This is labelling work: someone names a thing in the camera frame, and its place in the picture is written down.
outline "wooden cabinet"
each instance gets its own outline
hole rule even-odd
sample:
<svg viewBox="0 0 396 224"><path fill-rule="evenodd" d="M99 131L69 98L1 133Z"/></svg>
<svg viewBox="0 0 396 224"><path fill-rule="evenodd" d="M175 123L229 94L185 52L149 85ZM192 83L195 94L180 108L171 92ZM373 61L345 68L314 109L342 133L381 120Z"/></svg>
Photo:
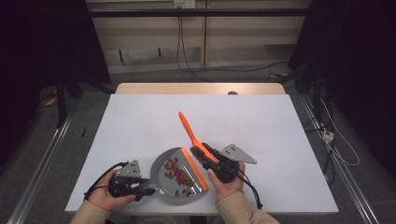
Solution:
<svg viewBox="0 0 396 224"><path fill-rule="evenodd" d="M308 0L196 0L196 8L307 8ZM164 9L173 1L89 0L90 9ZM93 18L111 73L287 61L304 17Z"/></svg>

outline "human hand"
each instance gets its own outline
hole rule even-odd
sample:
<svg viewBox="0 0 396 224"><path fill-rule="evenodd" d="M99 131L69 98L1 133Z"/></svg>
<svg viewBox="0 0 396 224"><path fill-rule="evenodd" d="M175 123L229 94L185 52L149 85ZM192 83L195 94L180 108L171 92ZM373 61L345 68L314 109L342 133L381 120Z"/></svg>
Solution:
<svg viewBox="0 0 396 224"><path fill-rule="evenodd" d="M245 172L245 164L239 162L239 174L243 176L244 172ZM237 176L230 183L222 183L211 169L207 170L207 174L209 175L209 179L212 181L213 185L215 186L218 200L226 198L236 193L237 191L242 190L242 188L244 187L244 181Z"/></svg>
<svg viewBox="0 0 396 224"><path fill-rule="evenodd" d="M101 181L99 181L99 183L95 186L97 189L91 193L88 202L111 212L114 208L130 203L136 198L134 195L128 195L119 198L114 198L111 196L107 187L111 176L113 176L116 172L117 170L110 171L103 177Z"/></svg>

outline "metal rail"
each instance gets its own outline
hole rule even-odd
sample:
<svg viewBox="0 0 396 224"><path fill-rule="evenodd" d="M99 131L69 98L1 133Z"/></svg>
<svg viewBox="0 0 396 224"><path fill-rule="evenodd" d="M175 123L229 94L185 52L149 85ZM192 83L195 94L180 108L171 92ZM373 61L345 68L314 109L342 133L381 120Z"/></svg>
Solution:
<svg viewBox="0 0 396 224"><path fill-rule="evenodd" d="M56 129L55 134L53 135L52 140L49 143L43 159L35 170L35 174L33 175L28 186L26 187L26 190L24 191L20 200L15 206L7 224L22 224L26 219L30 208L35 201L35 197L46 177L50 165L52 164L53 158L55 157L56 152L64 139L64 135L67 132L71 119L73 118L77 110L77 107L78 103L74 102L74 104L72 104L71 112L66 117L64 124L60 128Z"/></svg>
<svg viewBox="0 0 396 224"><path fill-rule="evenodd" d="M312 103L307 97L300 96L300 99L303 102L305 107L306 113L312 119L312 122L316 129L320 128L319 123L314 119L314 112L312 111ZM325 144L326 150L330 153L331 146L328 142L322 140ZM367 198L365 197L364 193L362 192L361 188L359 187L358 183L355 181L352 173L349 172L347 166L338 160L338 158L332 153L331 159L333 161L334 167L337 170L338 174L340 175L341 179L346 186L347 191L349 192L353 202L355 203L358 211L361 213L361 217L367 224L379 224L379 220L375 215L373 208L371 207L370 203L368 202Z"/></svg>

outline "electrical outlet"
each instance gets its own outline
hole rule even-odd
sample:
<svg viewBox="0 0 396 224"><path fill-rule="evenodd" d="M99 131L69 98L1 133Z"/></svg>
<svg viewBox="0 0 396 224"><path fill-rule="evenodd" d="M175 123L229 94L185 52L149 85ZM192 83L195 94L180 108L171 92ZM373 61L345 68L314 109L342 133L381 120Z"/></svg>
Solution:
<svg viewBox="0 0 396 224"><path fill-rule="evenodd" d="M174 8L184 8L184 0L174 0Z"/></svg>
<svg viewBox="0 0 396 224"><path fill-rule="evenodd" d="M195 0L184 0L184 8L195 8Z"/></svg>

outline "forearm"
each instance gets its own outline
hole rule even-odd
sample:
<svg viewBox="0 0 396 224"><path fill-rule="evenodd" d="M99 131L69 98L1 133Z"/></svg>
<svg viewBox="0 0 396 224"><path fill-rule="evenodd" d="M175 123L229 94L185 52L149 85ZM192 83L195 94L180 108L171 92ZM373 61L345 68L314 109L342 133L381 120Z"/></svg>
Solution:
<svg viewBox="0 0 396 224"><path fill-rule="evenodd" d="M278 223L262 210L252 210L247 196L242 191L216 202L216 207L226 224Z"/></svg>
<svg viewBox="0 0 396 224"><path fill-rule="evenodd" d="M97 224L105 223L106 219L111 215L105 209L95 206L94 204L84 201L77 213L74 215L72 224Z"/></svg>

